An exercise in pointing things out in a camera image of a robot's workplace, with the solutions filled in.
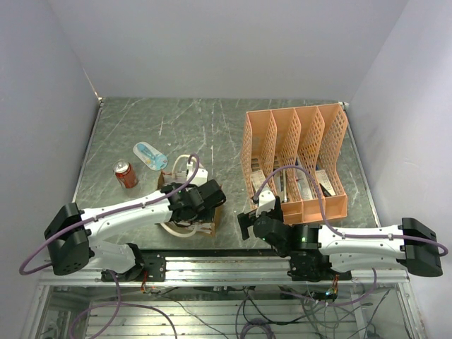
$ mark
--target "orange plastic organizer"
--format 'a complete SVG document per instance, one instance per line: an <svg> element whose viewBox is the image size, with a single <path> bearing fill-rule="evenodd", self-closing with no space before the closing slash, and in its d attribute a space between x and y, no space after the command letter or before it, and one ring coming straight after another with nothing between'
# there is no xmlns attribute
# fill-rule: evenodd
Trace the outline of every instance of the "orange plastic organizer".
<svg viewBox="0 0 452 339"><path fill-rule="evenodd" d="M336 172L340 147L347 129L347 117L339 104L291 107L246 113L242 144L242 170L251 208L254 188L251 173L262 170L268 176L284 165L299 165L315 178L316 166L325 171L335 195L324 196L322 204L329 220L347 216L347 194ZM304 200L297 184L297 171L286 171L288 202L282 204L287 224L322 220L314 185L308 181L312 199ZM277 194L275 181L270 189Z"/></svg>

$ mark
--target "electronics wiring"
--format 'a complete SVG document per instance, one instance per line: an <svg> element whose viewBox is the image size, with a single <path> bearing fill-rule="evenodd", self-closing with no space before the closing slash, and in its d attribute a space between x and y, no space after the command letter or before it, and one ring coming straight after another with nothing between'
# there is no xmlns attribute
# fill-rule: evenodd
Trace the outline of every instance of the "electronics wiring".
<svg viewBox="0 0 452 339"><path fill-rule="evenodd" d="M348 337L347 339L351 339L351 337L353 337L355 334L358 334L360 331L364 330L364 333L367 332L367 328L369 327L370 323L372 322L372 320L374 320L375 314L376 312L379 310L379 307L381 305L381 303L386 299L386 297L388 296L389 292L391 290L387 290L386 293L383 295L383 297L380 299L379 303L376 305L374 312L372 312L372 315L369 319L369 322L367 323L367 325L363 328L360 328L359 330L357 330L356 332L354 332L350 337Z"/></svg>
<svg viewBox="0 0 452 339"><path fill-rule="evenodd" d="M309 180L312 183L312 186L314 187L316 194L317 194L317 198L319 199L319 207L320 207L320 213L322 215L322 219L325 222L326 227L335 235L338 235L339 237L345 237L345 238L350 238L350 239L390 239L391 235L387 234L372 234L372 235L363 235L363 234L346 234L346 233L341 233L339 231L336 231L335 228L333 226L331 226L331 224L329 223L328 219L326 218L326 214L325 214L325 209L323 207L322 204L322 194L320 192L320 188L316 183L316 180L312 177L312 175L309 173L309 171L307 169L304 169L301 166L296 166L296 165L285 165L282 167L279 167L277 169L275 169L273 172L270 173L270 175L268 175L268 177L266 177L266 179L263 181L261 187L259 187L259 189L257 190L256 194L253 197L254 201L257 201L259 198L259 194L261 194L263 188L265 187L265 185L268 183L268 181L279 171L282 170L287 170L289 168L294 168L296 170L300 170L303 173L305 173L305 175L309 178ZM430 239L425 239L425 238L421 238L421 237L413 237L411 235L400 235L400 234L392 234L392 238L394 239L404 239L404 240L411 240L411 241L415 241L415 242L424 242L426 244L430 244L436 247L439 247L440 249L443 250L442 253L439 254L439 256L446 256L449 253L449 250L447 249L447 247L445 247L443 244L440 244L438 242L435 242L433 240Z"/></svg>
<svg viewBox="0 0 452 339"><path fill-rule="evenodd" d="M250 321L247 321L239 336L239 330L237 327L239 325L240 309L244 306L245 301L248 298L249 298L249 296L246 296L245 299L243 299L242 303L239 305L239 308L237 309L237 313L235 314L235 335L236 335L237 339L245 339L246 334L249 332L249 330L251 330L254 327L261 328L267 335L267 339L276 339L276 335L272 331L270 325L268 323L266 323L266 321L263 319L252 319Z"/></svg>
<svg viewBox="0 0 452 339"><path fill-rule="evenodd" d="M245 318L245 320L246 320L247 322L250 322L250 320L248 320L248 318L247 318L246 315L245 315L245 306L246 306L246 301L247 301L247 300L249 300L249 301L253 304L253 306L254 306L254 308L257 310L257 312L262 316L262 318L264 318L265 320L267 320L267 322L268 322L270 325L271 325L271 324L274 324L274 325L284 326L284 325L290 325L290 324L292 324L292 323L301 323L301 321L298 321L298 320L303 319L303 318L306 318L306 316L303 315L303 316L299 316L298 318L295 318L295 319L293 319L293 320L291 320L291 321L273 321L273 320L269 319L264 313L262 313L262 311L258 308L258 306L256 305L256 303L254 302L254 300L253 300L253 298L251 297L251 295L249 295L249 292L248 292L248 291L244 290L244 293L245 293L246 298L244 299L244 303L243 303L243 307L242 307L242 313L243 313L243 317Z"/></svg>
<svg viewBox="0 0 452 339"><path fill-rule="evenodd" d="M160 295L162 298L171 300L172 302L177 303L186 313L190 314L191 316L193 316L194 318L198 319L202 324L204 324L205 326L211 328L212 330L214 330L215 332L221 334L223 337L225 337L226 339L229 339L226 335L226 333L223 333L222 331L216 329L215 327L209 325L208 323L206 323L203 319L201 319L199 316L197 316L195 313L191 313L189 310L187 310L183 304L181 304L180 302L178 302L177 300L172 299L171 297L164 297L163 295Z"/></svg>
<svg viewBox="0 0 452 339"><path fill-rule="evenodd" d="M117 291L117 298L118 298L118 300L115 301L115 302L104 302L104 303L98 304L98 305L93 306L93 307L88 307L85 311L83 311L79 315L77 315L77 317L73 320L73 322L71 324L71 327L69 328L69 337L70 337L70 339L76 339L76 337L73 334L73 332L75 330L75 327L76 327L76 324L86 314L89 314L93 309L99 309L101 307L108 307L108 306L114 306L114 305L116 305L116 308L115 308L114 313L113 313L112 317L110 318L110 320L104 325L104 327L102 327L95 335L93 335L89 339L95 339L99 335L101 335L113 323L113 320L118 315L119 309L121 307L138 307L138 308L142 308L142 309L150 309L152 311L156 311L157 313L162 314L168 320L168 322L171 325L172 330L174 332L174 338L177 339L176 327L174 326L174 324L172 323L171 319L169 318L168 315L166 315L165 312L160 311L159 309L157 309L155 307L152 307L152 306L138 305L138 304L131 304L131 303L128 303L128 302L122 302L122 300L121 300L121 287L119 286L119 281L118 281L118 278L116 277L116 273L113 272L112 270L109 270L109 273L112 275L113 280L114 280L114 284L116 285L116 291Z"/></svg>

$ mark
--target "white tube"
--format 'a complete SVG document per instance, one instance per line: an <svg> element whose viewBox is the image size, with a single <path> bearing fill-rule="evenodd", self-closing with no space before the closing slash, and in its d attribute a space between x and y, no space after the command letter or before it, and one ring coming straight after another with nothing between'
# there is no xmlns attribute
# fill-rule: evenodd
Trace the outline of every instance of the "white tube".
<svg viewBox="0 0 452 339"><path fill-rule="evenodd" d="M190 231L189 233L178 233L176 231L174 231L170 226L168 226L165 223L160 223L162 225L162 227L171 235L174 235L175 237L179 237L179 238L188 238L191 237L192 235L194 235L196 233L196 231L198 231L198 226L194 226L194 228L192 229L192 231Z"/></svg>
<svg viewBox="0 0 452 339"><path fill-rule="evenodd" d="M177 172L177 164L181 159L188 159L190 157L190 154L181 154L179 157L177 157L176 161L174 162L174 165L172 166L171 176L175 179L176 178L176 172Z"/></svg>

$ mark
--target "cardboard box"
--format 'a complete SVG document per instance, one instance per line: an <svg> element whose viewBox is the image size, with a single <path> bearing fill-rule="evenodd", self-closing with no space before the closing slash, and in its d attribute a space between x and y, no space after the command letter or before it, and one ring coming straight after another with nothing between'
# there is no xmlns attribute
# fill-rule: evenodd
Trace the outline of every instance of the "cardboard box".
<svg viewBox="0 0 452 339"><path fill-rule="evenodd" d="M178 172L176 173L176 179L172 177L171 173L167 172L160 172L160 176L158 177L157 181L157 190L160 190L163 187L163 184L168 184L171 182L179 182L183 184L186 180L186 173L185 172ZM220 224L220 217L222 212L222 207L217 207L214 211L211 213L211 218L208 222L193 222L190 226L184 227L185 230L193 230L195 226L198 226L198 231L196 233L201 233L204 235L207 235L209 237L215 236L215 231Z"/></svg>

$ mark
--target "red soda can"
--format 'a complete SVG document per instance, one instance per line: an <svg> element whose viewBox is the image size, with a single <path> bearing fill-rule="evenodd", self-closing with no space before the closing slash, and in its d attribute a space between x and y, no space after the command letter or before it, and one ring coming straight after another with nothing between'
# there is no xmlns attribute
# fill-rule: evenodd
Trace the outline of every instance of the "red soda can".
<svg viewBox="0 0 452 339"><path fill-rule="evenodd" d="M118 181L125 189L131 189L138 183L135 171L130 162L119 160L113 165L113 172Z"/></svg>

